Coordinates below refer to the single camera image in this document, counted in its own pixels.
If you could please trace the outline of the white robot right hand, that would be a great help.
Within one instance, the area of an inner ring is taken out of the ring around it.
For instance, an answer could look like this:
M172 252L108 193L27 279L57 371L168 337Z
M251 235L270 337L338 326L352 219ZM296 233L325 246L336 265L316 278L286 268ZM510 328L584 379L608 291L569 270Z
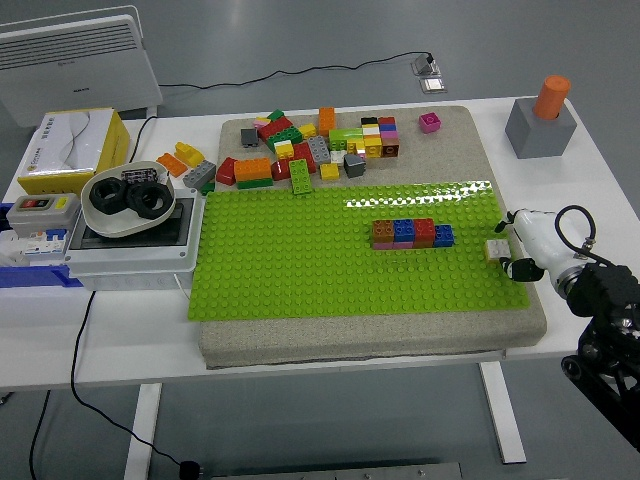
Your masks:
M520 209L508 211L496 225L500 233L510 227L528 256L524 259L500 259L505 273L517 282L535 282L548 276L560 296L566 296L588 263L594 263L591 249L595 243L592 218L587 217L588 229L575 225L569 206L560 212Z

